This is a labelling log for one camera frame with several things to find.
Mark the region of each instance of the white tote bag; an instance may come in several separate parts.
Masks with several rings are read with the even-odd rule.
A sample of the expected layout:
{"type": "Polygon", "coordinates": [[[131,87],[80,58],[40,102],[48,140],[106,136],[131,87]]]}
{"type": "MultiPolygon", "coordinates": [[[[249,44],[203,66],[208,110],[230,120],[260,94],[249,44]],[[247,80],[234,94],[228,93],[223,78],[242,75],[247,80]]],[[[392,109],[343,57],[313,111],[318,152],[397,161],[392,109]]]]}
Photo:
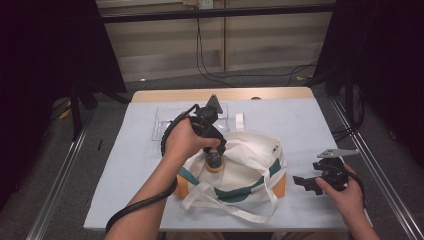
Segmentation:
{"type": "Polygon", "coordinates": [[[210,173],[205,168],[205,156],[200,151],[180,170],[176,195],[182,205],[224,209],[251,222],[264,223],[278,207],[278,198],[285,193],[287,163],[279,138],[249,131],[226,134],[224,169],[210,173]],[[240,203],[270,203],[264,214],[238,207],[240,203]]]}

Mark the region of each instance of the hand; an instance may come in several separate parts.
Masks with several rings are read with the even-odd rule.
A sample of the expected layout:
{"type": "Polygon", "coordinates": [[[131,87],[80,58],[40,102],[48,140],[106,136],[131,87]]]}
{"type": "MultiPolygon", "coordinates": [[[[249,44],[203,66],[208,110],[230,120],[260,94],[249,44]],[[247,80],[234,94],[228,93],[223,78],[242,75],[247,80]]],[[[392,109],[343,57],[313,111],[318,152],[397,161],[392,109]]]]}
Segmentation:
{"type": "Polygon", "coordinates": [[[202,138],[196,135],[188,118],[175,126],[166,140],[165,156],[186,161],[204,147],[217,147],[221,141],[216,138],[202,138]]]}
{"type": "MultiPolygon", "coordinates": [[[[344,167],[347,171],[355,173],[349,165],[344,164],[344,167]]],[[[365,217],[361,188],[351,177],[349,177],[347,188],[341,192],[336,191],[322,178],[316,178],[315,181],[333,200],[346,225],[349,226],[355,219],[365,217]]]]}

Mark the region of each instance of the person's right hand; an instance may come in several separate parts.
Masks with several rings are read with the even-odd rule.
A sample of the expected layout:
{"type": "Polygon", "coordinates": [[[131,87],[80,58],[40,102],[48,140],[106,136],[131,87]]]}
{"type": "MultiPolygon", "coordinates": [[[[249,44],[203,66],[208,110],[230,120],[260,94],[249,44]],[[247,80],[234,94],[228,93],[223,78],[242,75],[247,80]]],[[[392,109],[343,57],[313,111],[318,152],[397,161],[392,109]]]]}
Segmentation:
{"type": "MultiPolygon", "coordinates": [[[[344,167],[347,171],[355,173],[349,165],[344,164],[344,167]]],[[[361,188],[351,177],[349,177],[347,188],[341,192],[336,191],[322,178],[318,177],[315,181],[333,200],[346,225],[349,225],[353,219],[365,217],[361,188]]]]}

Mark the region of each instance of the bag handle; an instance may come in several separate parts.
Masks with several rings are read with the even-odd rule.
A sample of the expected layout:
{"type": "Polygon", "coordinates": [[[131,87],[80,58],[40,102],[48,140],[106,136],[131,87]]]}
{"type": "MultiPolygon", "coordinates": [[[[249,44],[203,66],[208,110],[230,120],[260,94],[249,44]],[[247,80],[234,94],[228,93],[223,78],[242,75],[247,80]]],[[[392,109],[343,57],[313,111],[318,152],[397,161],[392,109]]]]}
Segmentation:
{"type": "Polygon", "coordinates": [[[272,189],[269,188],[269,182],[270,182],[269,170],[266,171],[263,174],[263,176],[264,176],[265,190],[268,194],[269,202],[271,203],[271,213],[268,215],[265,215],[265,216],[257,215],[257,214],[253,214],[245,210],[242,210],[240,208],[237,208],[235,206],[224,205],[223,203],[221,203],[219,200],[217,200],[215,197],[212,196],[210,191],[211,190],[213,191],[213,187],[206,182],[200,182],[194,189],[192,189],[192,191],[190,191],[190,193],[182,201],[182,205],[185,210],[188,210],[191,206],[219,208],[219,209],[223,209],[227,211],[228,213],[232,215],[246,219],[251,222],[265,223],[272,217],[275,210],[277,209],[278,198],[274,195],[274,192],[272,191],[272,189]],[[200,198],[206,198],[207,201],[196,202],[196,200],[200,198]]]}

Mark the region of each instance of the table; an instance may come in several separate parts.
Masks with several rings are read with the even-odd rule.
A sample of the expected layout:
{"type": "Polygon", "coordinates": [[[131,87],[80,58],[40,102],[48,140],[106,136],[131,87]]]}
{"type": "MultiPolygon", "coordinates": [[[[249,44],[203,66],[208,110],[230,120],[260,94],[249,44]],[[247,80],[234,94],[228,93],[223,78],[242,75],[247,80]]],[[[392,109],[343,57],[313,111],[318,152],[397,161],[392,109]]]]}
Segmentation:
{"type": "Polygon", "coordinates": [[[152,143],[149,139],[149,131],[151,132],[154,120],[154,114],[150,113],[154,113],[158,106],[192,104],[193,100],[200,104],[207,101],[211,94],[216,94],[221,103],[228,104],[229,119],[234,116],[234,111],[245,113],[246,130],[285,137],[283,151],[289,165],[286,197],[280,199],[280,206],[269,222],[258,224],[238,219],[216,209],[192,208],[185,212],[179,204],[179,199],[172,196],[165,208],[161,230],[347,231],[327,196],[315,196],[313,192],[306,192],[302,187],[294,185],[292,180],[293,175],[304,177],[318,175],[319,172],[312,167],[312,162],[319,160],[316,155],[327,148],[336,148],[311,90],[304,87],[137,92],[127,109],[84,227],[103,230],[110,216],[125,206],[160,160],[160,155],[157,155],[159,152],[154,150],[155,144],[158,143],[152,143]],[[250,101],[253,97],[262,100],[250,101]],[[272,106],[272,113],[264,106],[272,106]],[[257,118],[257,115],[267,114],[283,117],[257,118]],[[263,126],[276,127],[265,129],[263,126]]]}

